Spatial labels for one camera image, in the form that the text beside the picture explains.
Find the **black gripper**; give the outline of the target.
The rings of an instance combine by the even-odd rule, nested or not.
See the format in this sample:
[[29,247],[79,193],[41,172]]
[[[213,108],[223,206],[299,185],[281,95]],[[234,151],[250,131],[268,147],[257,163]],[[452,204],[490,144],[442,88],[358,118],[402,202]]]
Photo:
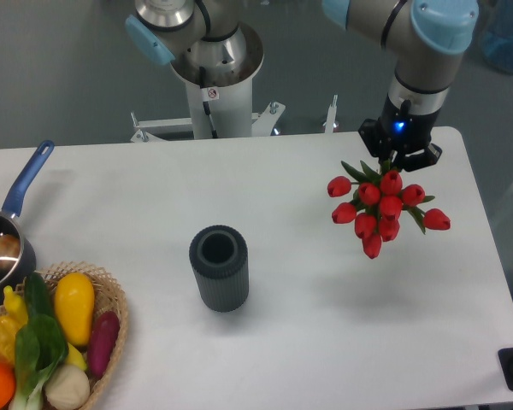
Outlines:
[[416,104],[411,100],[397,103],[387,96],[380,118],[363,121],[358,134],[374,158],[387,160],[388,153],[393,151],[414,153],[396,158],[396,168],[406,172],[431,167],[439,161],[443,151],[432,142],[431,131],[440,108],[424,114],[415,113],[415,109]]

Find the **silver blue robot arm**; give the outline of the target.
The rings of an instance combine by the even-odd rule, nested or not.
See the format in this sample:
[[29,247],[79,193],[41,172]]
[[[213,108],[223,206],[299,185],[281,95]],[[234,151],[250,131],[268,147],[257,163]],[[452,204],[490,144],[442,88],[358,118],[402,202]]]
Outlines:
[[[186,85],[197,139],[253,133],[252,80],[262,41],[239,17],[238,1],[137,1],[125,28],[152,62]],[[407,172],[441,156],[431,131],[469,47],[474,1],[325,1],[325,16],[398,58],[380,117],[359,128],[369,153]]]

